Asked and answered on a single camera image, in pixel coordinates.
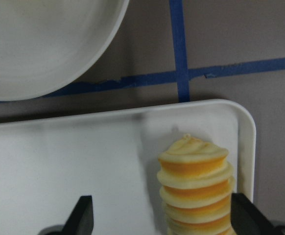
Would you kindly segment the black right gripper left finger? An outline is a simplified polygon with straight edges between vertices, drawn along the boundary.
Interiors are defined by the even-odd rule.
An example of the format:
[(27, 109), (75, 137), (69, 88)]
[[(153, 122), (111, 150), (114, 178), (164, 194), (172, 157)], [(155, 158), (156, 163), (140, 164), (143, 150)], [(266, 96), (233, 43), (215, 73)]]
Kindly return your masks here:
[(64, 225), (51, 226), (41, 235), (91, 235), (94, 229), (94, 209), (91, 195), (81, 196)]

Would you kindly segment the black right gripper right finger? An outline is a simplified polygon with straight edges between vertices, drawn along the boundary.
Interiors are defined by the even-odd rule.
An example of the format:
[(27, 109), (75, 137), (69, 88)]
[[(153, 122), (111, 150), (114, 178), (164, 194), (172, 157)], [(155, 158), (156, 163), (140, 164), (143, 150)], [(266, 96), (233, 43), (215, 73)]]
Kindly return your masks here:
[(285, 235), (285, 225), (274, 226), (243, 193), (232, 193), (231, 224), (237, 235)]

